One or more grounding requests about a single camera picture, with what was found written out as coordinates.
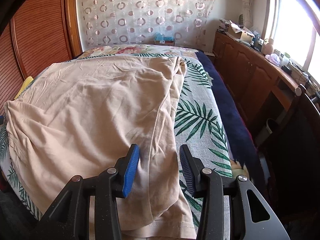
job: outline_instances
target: wooden door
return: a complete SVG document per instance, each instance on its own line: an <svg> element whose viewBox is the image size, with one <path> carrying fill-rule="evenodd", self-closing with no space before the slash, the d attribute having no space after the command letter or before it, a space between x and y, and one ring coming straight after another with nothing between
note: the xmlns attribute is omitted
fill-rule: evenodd
<svg viewBox="0 0 320 240"><path fill-rule="evenodd" d="M13 100L23 83L12 44L10 24L0 36L0 48L0 114L2 115L4 102Z"/></svg>
<svg viewBox="0 0 320 240"><path fill-rule="evenodd" d="M215 41L214 41L214 47L212 49L212 53L215 55L214 59L214 67L216 70L220 70L221 68L221 62L225 50L225 35L222 35L220 33L216 33Z"/></svg>
<svg viewBox="0 0 320 240"><path fill-rule="evenodd" d="M233 64L235 59L236 50L234 44L231 42L226 42L223 52L223 57L221 58L221 63L218 71L225 84L227 85L227 80L229 76L229 68Z"/></svg>
<svg viewBox="0 0 320 240"><path fill-rule="evenodd" d="M244 49L240 47L239 50L235 51L235 55L230 59L227 68L226 84L236 102L243 95L253 73L252 63L247 55L249 54L248 49Z"/></svg>
<svg viewBox="0 0 320 240"><path fill-rule="evenodd" d="M24 78L72 58L63 0L26 0L11 20L11 31Z"/></svg>
<svg viewBox="0 0 320 240"><path fill-rule="evenodd" d="M253 69L253 76L237 105L247 125L262 107L277 79L273 67L262 58L256 57Z"/></svg>

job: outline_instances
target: cardboard box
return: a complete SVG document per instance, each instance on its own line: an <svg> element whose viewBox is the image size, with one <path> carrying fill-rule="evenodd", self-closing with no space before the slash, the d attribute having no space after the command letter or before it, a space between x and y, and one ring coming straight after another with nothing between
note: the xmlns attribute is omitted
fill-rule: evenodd
<svg viewBox="0 0 320 240"><path fill-rule="evenodd" d="M248 28L246 27L240 28L238 25L234 24L232 21L230 21L230 28L228 29L228 33L241 41L246 41L247 43L250 43L254 38L253 33L249 31Z"/></svg>
<svg viewBox="0 0 320 240"><path fill-rule="evenodd" d="M155 45L172 46L172 47L174 47L174 41L155 41Z"/></svg>

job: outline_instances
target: blue gripper pad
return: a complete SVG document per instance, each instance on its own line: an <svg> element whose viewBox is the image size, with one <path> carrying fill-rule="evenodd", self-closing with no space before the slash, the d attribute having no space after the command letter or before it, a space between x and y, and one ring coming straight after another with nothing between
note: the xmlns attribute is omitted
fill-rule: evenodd
<svg viewBox="0 0 320 240"><path fill-rule="evenodd" d="M124 183L122 188L122 194L124 197L127 197L131 191L134 176L136 175L138 161L140 157L139 146L136 144L132 144L127 157L129 157L129 162L127 169L124 173Z"/></svg>

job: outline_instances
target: chair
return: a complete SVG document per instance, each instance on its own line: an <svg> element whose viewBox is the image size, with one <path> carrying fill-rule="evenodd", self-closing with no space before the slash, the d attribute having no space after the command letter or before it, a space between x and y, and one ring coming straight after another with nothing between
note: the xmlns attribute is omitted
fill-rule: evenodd
<svg viewBox="0 0 320 240"><path fill-rule="evenodd" d="M299 85L283 121L259 147L270 171L271 206L283 223L316 212L320 197L320 113Z"/></svg>

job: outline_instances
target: beige t-shirt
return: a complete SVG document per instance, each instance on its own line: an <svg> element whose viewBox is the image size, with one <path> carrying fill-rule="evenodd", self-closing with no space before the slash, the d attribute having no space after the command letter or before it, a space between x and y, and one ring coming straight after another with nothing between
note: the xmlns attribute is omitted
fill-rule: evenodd
<svg viewBox="0 0 320 240"><path fill-rule="evenodd" d="M56 63L7 101L12 162L39 210L47 210L71 177L100 174L136 143L132 191L117 199L121 229L136 237L196 238L173 132L185 74L180 57Z"/></svg>

